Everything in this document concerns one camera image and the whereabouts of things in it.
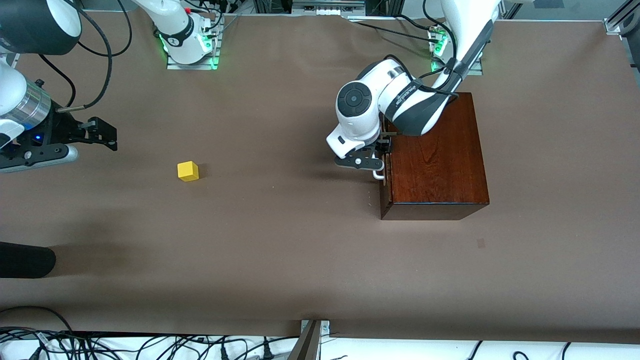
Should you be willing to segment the yellow cube block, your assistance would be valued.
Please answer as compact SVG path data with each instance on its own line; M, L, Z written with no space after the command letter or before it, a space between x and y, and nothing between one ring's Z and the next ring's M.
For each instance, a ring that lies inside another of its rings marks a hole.
M201 178L199 166L193 161L179 162L176 170L178 179L183 182L194 182Z

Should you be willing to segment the dark brown wooden drawer cabinet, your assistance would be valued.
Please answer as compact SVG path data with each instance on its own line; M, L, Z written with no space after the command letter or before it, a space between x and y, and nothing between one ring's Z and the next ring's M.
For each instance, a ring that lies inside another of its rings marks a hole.
M393 205L384 221L458 221L490 203L469 92L425 135L394 136L390 160Z

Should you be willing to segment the black rounded cylinder object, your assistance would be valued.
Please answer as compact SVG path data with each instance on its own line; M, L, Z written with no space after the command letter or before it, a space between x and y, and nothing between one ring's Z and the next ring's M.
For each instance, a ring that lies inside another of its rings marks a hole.
M45 278L56 262L55 252L48 247L0 242L0 279Z

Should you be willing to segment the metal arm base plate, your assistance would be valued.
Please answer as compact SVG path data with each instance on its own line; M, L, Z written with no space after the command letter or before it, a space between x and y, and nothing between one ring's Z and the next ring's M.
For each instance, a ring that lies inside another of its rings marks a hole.
M431 71L434 72L441 70L453 55L453 43L450 36L442 27L430 26L427 38L436 41L435 43L429 44ZM483 52L481 51L477 59L471 65L468 75L483 75L482 56Z
M210 71L218 68L222 47L221 32L194 32L180 47L174 47L164 39L161 41L167 54L167 69Z

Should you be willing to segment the aluminium frame rail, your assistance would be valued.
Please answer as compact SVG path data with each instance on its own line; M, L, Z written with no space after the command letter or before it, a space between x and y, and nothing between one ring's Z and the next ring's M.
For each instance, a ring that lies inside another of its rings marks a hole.
M340 16L346 19L400 15L406 0L250 0L261 15Z
M607 35L630 34L640 25L640 0L625 0L608 18L603 19Z

